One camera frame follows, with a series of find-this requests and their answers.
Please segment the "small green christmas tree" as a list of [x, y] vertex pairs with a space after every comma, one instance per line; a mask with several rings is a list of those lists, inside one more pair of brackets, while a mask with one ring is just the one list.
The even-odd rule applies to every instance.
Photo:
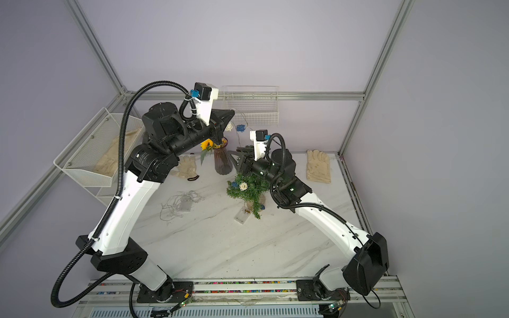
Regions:
[[[245, 191], [232, 186], [233, 182], [239, 185], [243, 182], [248, 184]], [[269, 183], [262, 177], [255, 175], [244, 176], [238, 173], [234, 180], [227, 182], [227, 195], [233, 199], [240, 199], [246, 203], [247, 209], [251, 211], [256, 219], [261, 219], [261, 212], [265, 209], [265, 193], [269, 191]]]

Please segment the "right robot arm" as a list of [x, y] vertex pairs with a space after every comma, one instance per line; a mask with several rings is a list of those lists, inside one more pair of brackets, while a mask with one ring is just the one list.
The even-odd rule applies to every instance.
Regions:
[[228, 151], [229, 160], [243, 176], [258, 177], [270, 186], [281, 209], [289, 210], [318, 228], [345, 257], [337, 268], [324, 266], [314, 277], [315, 292], [350, 288], [367, 297], [389, 269], [387, 240], [367, 233], [335, 213], [296, 175], [290, 151], [276, 149], [269, 158], [256, 158], [253, 147]]

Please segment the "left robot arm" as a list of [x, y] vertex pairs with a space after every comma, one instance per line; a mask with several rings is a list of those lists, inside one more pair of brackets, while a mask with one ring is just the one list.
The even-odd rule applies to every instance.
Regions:
[[150, 302], [169, 302], [179, 294], [172, 278], [131, 238], [131, 232], [168, 176], [198, 177], [196, 159], [185, 153], [207, 140], [220, 144], [234, 115], [233, 110], [200, 103], [196, 118], [187, 121], [175, 104], [165, 102], [142, 116], [143, 141], [127, 158], [120, 159], [119, 190], [96, 228], [76, 241], [80, 253], [91, 255], [94, 267], [105, 273], [101, 281], [123, 275], [139, 284]]

